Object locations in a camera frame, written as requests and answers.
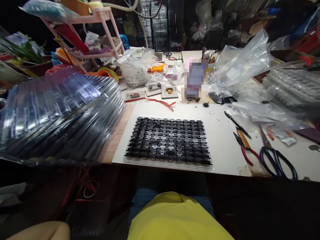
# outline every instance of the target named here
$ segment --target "wooden board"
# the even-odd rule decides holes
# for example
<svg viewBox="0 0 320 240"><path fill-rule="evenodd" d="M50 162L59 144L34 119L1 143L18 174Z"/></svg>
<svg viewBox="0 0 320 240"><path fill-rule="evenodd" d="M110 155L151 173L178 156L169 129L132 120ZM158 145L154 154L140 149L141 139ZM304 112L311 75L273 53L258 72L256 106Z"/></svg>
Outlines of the wooden board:
<svg viewBox="0 0 320 240"><path fill-rule="evenodd" d="M103 164L111 164L114 153L116 152L120 139L122 137L123 131L126 128L129 117L131 116L133 107L135 103L127 103L126 110L124 111L118 125L112 133L111 139L103 147L99 162Z"/></svg>
<svg viewBox="0 0 320 240"><path fill-rule="evenodd" d="M181 88L181 93L182 93L182 102L183 103L188 103L189 101L187 100L187 98L184 97L184 87ZM201 103L201 104L204 103L204 102L209 102L209 104L215 103L213 101L213 99L209 97L207 91L200 91L199 92L199 97L201 97L199 102L196 102L196 100L193 99L192 101L190 101L190 103Z"/></svg>

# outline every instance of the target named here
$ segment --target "pink rack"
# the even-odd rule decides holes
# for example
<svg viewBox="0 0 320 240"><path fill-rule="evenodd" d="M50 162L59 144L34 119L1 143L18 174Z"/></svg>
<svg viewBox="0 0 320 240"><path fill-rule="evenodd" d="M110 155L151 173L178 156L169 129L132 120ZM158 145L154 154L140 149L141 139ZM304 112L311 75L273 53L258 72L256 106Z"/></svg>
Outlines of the pink rack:
<svg viewBox="0 0 320 240"><path fill-rule="evenodd" d="M58 24L63 24L63 23L57 23L57 22L50 22L47 19L45 19L44 17L40 17L41 20L44 22L44 24L49 28L49 30L52 32L52 34L57 37L58 33L56 32L56 30L54 29L54 27ZM114 45L113 39L111 37L110 31L108 29L108 26L106 24L106 21L111 20L112 25L114 27L114 30L116 32L117 38L119 40L119 44L117 46ZM82 64L80 63L79 60L83 60L83 59L91 59L93 64L95 66L98 66L97 63L94 61L95 58L106 58L106 57L116 57L117 59L119 59L119 54L120 51L124 52L124 48L123 48L123 44L119 35L119 31L116 25L116 22L114 21L114 17L111 11L110 7L102 7L102 8L95 8L93 9L93 13L90 16L77 16L77 17L73 17L72 19L70 19L68 22L66 22L65 24L67 24L71 30L73 32L75 32L77 35L78 33L76 32L76 30L73 27L73 24L84 24L84 23L102 23L102 26L106 32L106 35L109 39L109 42L111 44L111 52L109 53L104 53L104 54L91 54L91 55L84 55L84 54L80 54L79 50L77 50L76 48L69 48L64 41L62 41L62 46L67 50L67 52L70 54L70 56L72 57L72 59L77 63L77 65L81 68L81 70L84 73L88 73L84 67L82 66Z"/></svg>

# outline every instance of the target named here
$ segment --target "stack of plastic trays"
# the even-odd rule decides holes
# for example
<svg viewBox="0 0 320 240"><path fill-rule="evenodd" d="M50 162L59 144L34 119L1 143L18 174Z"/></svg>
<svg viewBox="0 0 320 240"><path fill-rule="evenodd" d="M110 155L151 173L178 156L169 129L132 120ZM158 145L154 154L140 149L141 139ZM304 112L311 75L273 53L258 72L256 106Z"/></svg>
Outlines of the stack of plastic trays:
<svg viewBox="0 0 320 240"><path fill-rule="evenodd" d="M102 95L72 69L14 86L9 91L2 120L1 142L21 138Z"/></svg>
<svg viewBox="0 0 320 240"><path fill-rule="evenodd" d="M275 66L263 79L263 84L273 86L276 99L290 110L313 115L320 106L320 78L307 70Z"/></svg>
<svg viewBox="0 0 320 240"><path fill-rule="evenodd" d="M102 148L125 110L125 103L113 78L78 77L108 98L97 98L22 138L12 139L5 149L5 159L29 165L98 163Z"/></svg>

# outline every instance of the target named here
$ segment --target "clear plastic bag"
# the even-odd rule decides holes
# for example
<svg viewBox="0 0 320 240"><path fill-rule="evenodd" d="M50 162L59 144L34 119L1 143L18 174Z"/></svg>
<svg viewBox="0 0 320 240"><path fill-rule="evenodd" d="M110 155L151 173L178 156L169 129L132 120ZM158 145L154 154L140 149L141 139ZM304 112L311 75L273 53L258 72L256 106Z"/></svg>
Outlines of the clear plastic bag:
<svg viewBox="0 0 320 240"><path fill-rule="evenodd" d="M184 63L176 63L173 68L169 69L164 75L171 81L179 80L184 74Z"/></svg>
<svg viewBox="0 0 320 240"><path fill-rule="evenodd" d="M241 116L252 122L273 123L282 130L298 130L307 127L302 124L302 114L282 109L273 103L233 102L227 105L230 107L231 115Z"/></svg>
<svg viewBox="0 0 320 240"><path fill-rule="evenodd" d="M146 83L146 86L150 88L150 86L157 85L158 83L161 84L159 86L160 88L161 87L172 87L171 82L163 74L160 74L158 72L154 72L153 74L151 74L151 78Z"/></svg>
<svg viewBox="0 0 320 240"><path fill-rule="evenodd" d="M246 83L239 91L238 101L248 101L253 103L262 103L263 101L270 101L276 95L274 86L264 88L264 85L254 82Z"/></svg>
<svg viewBox="0 0 320 240"><path fill-rule="evenodd" d="M223 29L221 22L222 11L217 10L212 17L211 0L202 0L196 3L196 14L198 16L199 27L193 34L192 40L201 41L205 38L209 30Z"/></svg>
<svg viewBox="0 0 320 240"><path fill-rule="evenodd" d="M270 68L273 57L267 50L268 34L261 29L256 36L228 61L224 51L216 63L215 74L209 75L209 87L221 97L233 96L250 78Z"/></svg>
<svg viewBox="0 0 320 240"><path fill-rule="evenodd" d="M154 50L147 52L146 49L128 49L120 59L114 61L114 64L120 66L128 86L135 89L148 82L148 69L157 62Z"/></svg>
<svg viewBox="0 0 320 240"><path fill-rule="evenodd" d="M61 3L48 0L29 0L19 8L31 15L44 17L52 22L67 22L68 19L79 16Z"/></svg>
<svg viewBox="0 0 320 240"><path fill-rule="evenodd" d="M269 50L286 50L290 48L290 35L279 37L269 45Z"/></svg>

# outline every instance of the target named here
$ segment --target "yellow object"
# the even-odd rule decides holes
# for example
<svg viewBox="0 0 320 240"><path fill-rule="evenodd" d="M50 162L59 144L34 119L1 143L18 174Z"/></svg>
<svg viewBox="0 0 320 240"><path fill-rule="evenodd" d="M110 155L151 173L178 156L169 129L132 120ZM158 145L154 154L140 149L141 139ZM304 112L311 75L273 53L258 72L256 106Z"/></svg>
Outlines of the yellow object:
<svg viewBox="0 0 320 240"><path fill-rule="evenodd" d="M154 66L151 68L151 73L154 73L154 72L158 72L158 73L165 73L169 70L169 67L167 64L163 63L163 64L160 64L158 66Z"/></svg>
<svg viewBox="0 0 320 240"><path fill-rule="evenodd" d="M128 240L233 237L194 199L175 192L157 195L132 220Z"/></svg>
<svg viewBox="0 0 320 240"><path fill-rule="evenodd" d="M102 2L94 1L94 2L89 2L89 7L90 7L91 11L93 12L93 10L95 8L103 8L103 5L102 5Z"/></svg>
<svg viewBox="0 0 320 240"><path fill-rule="evenodd" d="M98 72L99 72L100 70L106 70L107 72L110 73L110 75L111 75L117 82L119 82L119 77L118 77L118 75L117 75L114 71L112 71L110 68L102 67L102 68L100 68L100 69L98 70Z"/></svg>

